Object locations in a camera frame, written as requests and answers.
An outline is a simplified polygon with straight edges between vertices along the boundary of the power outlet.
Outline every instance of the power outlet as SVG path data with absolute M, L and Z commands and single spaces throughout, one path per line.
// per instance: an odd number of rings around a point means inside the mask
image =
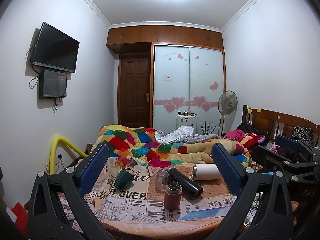
M 54 166 L 57 166 L 59 164 L 60 159 L 62 159 L 62 154 L 59 154 L 58 156 L 55 157 L 54 159 Z M 50 164 L 49 162 L 44 164 L 45 169 L 47 170 L 47 172 L 50 171 Z

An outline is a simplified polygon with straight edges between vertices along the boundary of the frosted glass door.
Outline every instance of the frosted glass door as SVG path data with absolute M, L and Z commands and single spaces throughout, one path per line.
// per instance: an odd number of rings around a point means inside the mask
M 200 122 L 220 122 L 218 100 L 223 93 L 222 52 L 190 48 L 190 111 L 198 116 L 197 133 L 202 134 Z
M 153 97 L 153 128 L 174 131 L 178 111 L 188 111 L 188 47 L 155 47 Z

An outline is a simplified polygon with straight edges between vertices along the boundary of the door handle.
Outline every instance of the door handle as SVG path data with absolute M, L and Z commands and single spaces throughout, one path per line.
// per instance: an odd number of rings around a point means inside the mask
M 144 95 L 143 96 L 144 98 L 146 97 L 147 98 L 147 102 L 149 102 L 150 101 L 150 95 L 149 95 L 149 93 L 147 93 L 146 95 Z

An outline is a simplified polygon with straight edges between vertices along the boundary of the wooden cabinet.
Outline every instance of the wooden cabinet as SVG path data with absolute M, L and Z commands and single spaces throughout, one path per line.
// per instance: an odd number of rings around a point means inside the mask
M 222 33 L 208 31 L 210 47 L 223 49 Z
M 159 26 L 158 42 L 176 42 L 176 26 Z
M 210 46 L 208 31 L 204 29 L 192 29 L 193 44 Z
M 140 42 L 157 42 L 158 41 L 158 26 L 141 26 Z
M 109 29 L 107 45 L 121 44 L 124 28 Z
M 193 44 L 192 28 L 189 27 L 176 27 L 176 42 Z
M 183 43 L 223 49 L 222 34 L 204 29 L 166 25 L 109 29 L 107 46 L 142 42 Z
M 123 28 L 122 43 L 137 43 L 140 42 L 141 26 Z

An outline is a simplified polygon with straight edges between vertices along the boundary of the yellow pipe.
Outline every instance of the yellow pipe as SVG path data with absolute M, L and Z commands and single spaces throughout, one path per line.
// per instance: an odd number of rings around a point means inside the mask
M 56 151 L 58 143 L 62 142 L 65 145 L 69 146 L 71 149 L 73 149 L 76 153 L 78 153 L 81 157 L 87 157 L 87 154 L 85 154 L 83 151 L 81 151 L 78 147 L 76 147 L 73 143 L 71 143 L 68 139 L 62 137 L 61 135 L 57 135 L 51 143 L 51 149 L 50 149 L 50 160 L 49 160 L 49 166 L 50 166 L 50 175 L 54 174 L 54 167 L 55 167 L 55 158 L 56 158 Z

